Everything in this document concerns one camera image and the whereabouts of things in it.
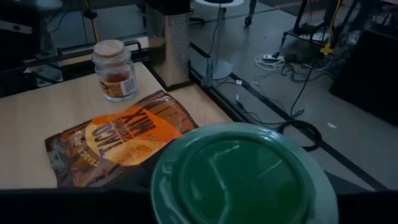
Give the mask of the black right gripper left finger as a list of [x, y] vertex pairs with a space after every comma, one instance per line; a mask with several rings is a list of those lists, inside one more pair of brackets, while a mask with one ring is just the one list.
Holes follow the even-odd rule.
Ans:
[[123, 191], [129, 213], [138, 219], [137, 224], [156, 224], [150, 199], [150, 181], [156, 162], [156, 158], [144, 161], [113, 184]]

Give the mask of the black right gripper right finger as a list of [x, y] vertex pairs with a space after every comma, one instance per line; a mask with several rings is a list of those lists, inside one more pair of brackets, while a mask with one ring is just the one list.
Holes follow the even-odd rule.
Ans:
[[338, 202], [339, 224], [373, 224], [375, 216], [369, 211], [362, 193], [368, 190], [326, 172], [336, 193]]

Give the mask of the orange brown taco seasoning packet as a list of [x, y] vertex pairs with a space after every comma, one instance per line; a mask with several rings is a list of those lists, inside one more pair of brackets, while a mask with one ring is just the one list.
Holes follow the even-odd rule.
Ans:
[[125, 111], [95, 117], [45, 140], [57, 187], [99, 187], [144, 163], [198, 126], [160, 90]]

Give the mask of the green-lidded spice jar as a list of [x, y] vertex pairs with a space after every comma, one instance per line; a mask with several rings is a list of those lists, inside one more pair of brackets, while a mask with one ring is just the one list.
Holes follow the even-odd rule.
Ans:
[[172, 141], [150, 182], [156, 224], [338, 224], [335, 191], [289, 138], [249, 123], [202, 126]]

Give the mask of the black cabinet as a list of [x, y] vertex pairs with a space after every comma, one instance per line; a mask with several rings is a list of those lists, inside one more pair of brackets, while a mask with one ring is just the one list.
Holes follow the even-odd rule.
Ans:
[[330, 93], [398, 126], [398, 29], [364, 30]]

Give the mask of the cork-lidded glass spice jar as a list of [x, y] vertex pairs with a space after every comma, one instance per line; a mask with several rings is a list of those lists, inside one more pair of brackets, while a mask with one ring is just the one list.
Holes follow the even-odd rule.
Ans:
[[91, 61], [104, 96], [115, 102], [125, 101], [137, 90], [131, 51], [120, 40], [103, 40], [93, 47]]

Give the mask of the perforated metal box, black top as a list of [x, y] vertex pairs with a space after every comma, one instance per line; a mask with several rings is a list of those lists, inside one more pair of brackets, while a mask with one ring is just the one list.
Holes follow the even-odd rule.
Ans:
[[166, 91], [191, 84], [190, 0], [146, 0], [149, 67]]

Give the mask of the black rolling stand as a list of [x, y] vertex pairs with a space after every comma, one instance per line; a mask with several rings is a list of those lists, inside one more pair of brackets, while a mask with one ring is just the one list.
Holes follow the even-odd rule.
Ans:
[[[305, 10], [307, 4], [312, 5], [314, 1], [315, 2], [322, 2], [322, 1], [327, 2], [326, 11], [325, 11], [323, 20], [317, 25], [310, 25], [309, 23], [306, 23], [306, 24], [303, 24], [302, 26], [300, 26], [300, 21], [302, 20], [302, 17], [304, 15], [304, 10]], [[295, 36], [296, 38], [299, 38], [301, 35], [308, 34], [310, 37], [313, 37], [314, 33], [316, 33], [320, 29], [328, 29], [328, 32], [330, 34], [329, 40], [335, 39], [336, 38], [336, 36], [334, 34], [335, 28], [333, 26], [334, 26], [337, 12], [339, 11], [342, 3], [343, 3], [343, 0], [302, 0], [294, 27], [293, 27], [293, 29], [288, 30], [283, 33], [280, 46], [282, 47], [284, 45], [285, 40], [288, 35]]]

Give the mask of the black chair leg with castor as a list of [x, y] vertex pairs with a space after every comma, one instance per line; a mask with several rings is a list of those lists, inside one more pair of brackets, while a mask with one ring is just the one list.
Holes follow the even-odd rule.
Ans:
[[252, 17], [255, 13], [255, 8], [258, 0], [249, 0], [249, 13], [244, 19], [244, 26], [249, 27], [252, 23]]

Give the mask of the white round pedestal table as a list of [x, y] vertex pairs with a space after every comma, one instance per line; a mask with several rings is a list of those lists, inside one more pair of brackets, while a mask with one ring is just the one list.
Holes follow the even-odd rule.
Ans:
[[221, 35], [224, 32], [224, 14], [228, 7], [242, 5], [244, 0], [195, 0], [195, 2], [218, 10], [215, 29], [212, 35], [211, 47], [208, 55], [212, 52], [214, 56], [195, 59], [191, 63], [191, 68], [199, 74], [202, 86], [210, 86], [213, 80], [227, 78], [232, 73], [232, 65], [220, 58]]

